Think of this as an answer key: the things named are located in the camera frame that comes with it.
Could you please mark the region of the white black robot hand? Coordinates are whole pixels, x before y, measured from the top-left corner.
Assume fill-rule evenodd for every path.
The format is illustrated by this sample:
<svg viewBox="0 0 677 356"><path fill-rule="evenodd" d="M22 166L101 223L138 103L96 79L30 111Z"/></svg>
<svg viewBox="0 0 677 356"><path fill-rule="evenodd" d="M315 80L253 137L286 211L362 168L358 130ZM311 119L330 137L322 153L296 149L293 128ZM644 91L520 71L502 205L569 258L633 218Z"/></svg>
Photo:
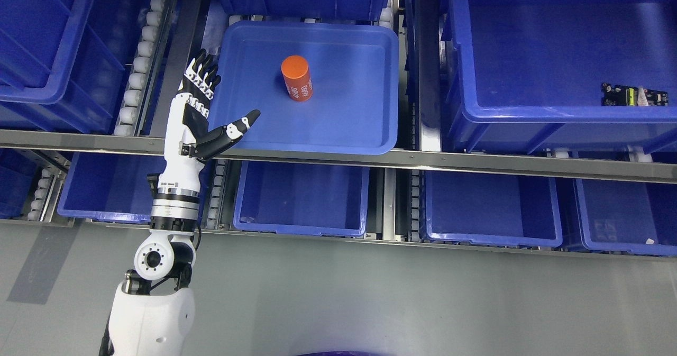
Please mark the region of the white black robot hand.
<svg viewBox="0 0 677 356"><path fill-rule="evenodd" d="M156 196L200 192L199 175L205 163L242 140L259 119L257 108L227 125L209 129L215 91L222 81L214 56L202 48L189 60L171 100L164 137L166 167L157 182Z"/></svg>

